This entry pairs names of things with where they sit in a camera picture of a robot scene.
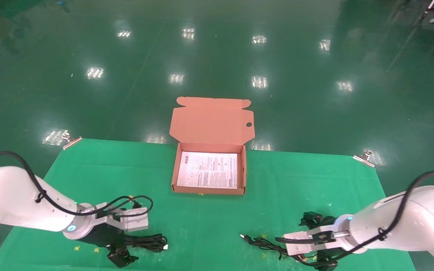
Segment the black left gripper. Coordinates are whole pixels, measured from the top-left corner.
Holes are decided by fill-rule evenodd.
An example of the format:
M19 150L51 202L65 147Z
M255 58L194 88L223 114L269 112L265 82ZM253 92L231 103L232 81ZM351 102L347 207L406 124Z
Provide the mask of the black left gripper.
M125 243L125 232L109 224L94 226L88 234L79 239L80 242L110 249L107 259L119 269L133 264L139 257L133 256Z

